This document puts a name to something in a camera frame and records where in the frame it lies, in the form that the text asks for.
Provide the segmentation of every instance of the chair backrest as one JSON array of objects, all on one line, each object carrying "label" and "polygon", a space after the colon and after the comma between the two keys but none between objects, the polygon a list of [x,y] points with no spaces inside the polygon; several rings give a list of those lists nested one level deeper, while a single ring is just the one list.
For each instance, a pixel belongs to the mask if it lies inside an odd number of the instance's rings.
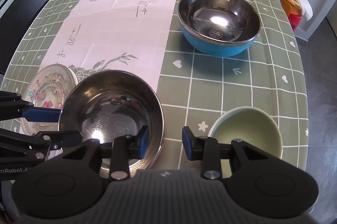
[{"label": "chair backrest", "polygon": [[4,74],[26,31],[48,0],[14,0],[0,18],[0,73]]}]

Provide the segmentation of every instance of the white arrow print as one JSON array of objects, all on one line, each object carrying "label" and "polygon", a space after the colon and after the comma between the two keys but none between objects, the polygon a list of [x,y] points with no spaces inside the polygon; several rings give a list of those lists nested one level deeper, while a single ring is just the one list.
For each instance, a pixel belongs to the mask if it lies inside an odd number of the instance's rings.
[{"label": "white arrow print", "polygon": [[233,72],[235,73],[235,75],[237,75],[238,73],[242,74],[239,68],[233,68]]}]

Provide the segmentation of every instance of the gray tile floor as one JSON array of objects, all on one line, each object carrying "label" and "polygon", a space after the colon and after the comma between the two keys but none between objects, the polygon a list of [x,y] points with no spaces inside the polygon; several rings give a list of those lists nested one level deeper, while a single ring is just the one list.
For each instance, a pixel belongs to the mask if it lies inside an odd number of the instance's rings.
[{"label": "gray tile floor", "polygon": [[337,38],[325,18],[309,42],[298,44],[309,107],[306,171],[320,188],[311,215],[328,224],[337,218]]}]

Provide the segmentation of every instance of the glass plate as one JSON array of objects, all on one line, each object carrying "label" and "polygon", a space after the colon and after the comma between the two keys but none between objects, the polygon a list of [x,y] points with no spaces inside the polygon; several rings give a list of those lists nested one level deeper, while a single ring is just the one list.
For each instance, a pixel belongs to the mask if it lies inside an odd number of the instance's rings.
[{"label": "glass plate", "polygon": [[[59,108],[70,91],[78,84],[75,74],[62,64],[52,64],[40,70],[26,89],[22,99],[36,107]],[[22,130],[26,135],[39,131],[57,131],[54,122],[28,122],[21,119]]]}]

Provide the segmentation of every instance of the red object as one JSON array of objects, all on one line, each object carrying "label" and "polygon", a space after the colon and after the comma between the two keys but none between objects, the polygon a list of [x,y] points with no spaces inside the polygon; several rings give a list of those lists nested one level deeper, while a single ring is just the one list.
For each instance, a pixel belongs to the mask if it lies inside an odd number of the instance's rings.
[{"label": "red object", "polygon": [[290,13],[288,15],[288,20],[289,20],[289,23],[293,29],[293,31],[295,31],[295,29],[297,28],[297,26],[299,25],[300,23],[300,20],[301,20],[301,16],[300,15],[296,15],[296,14],[292,14]]}]

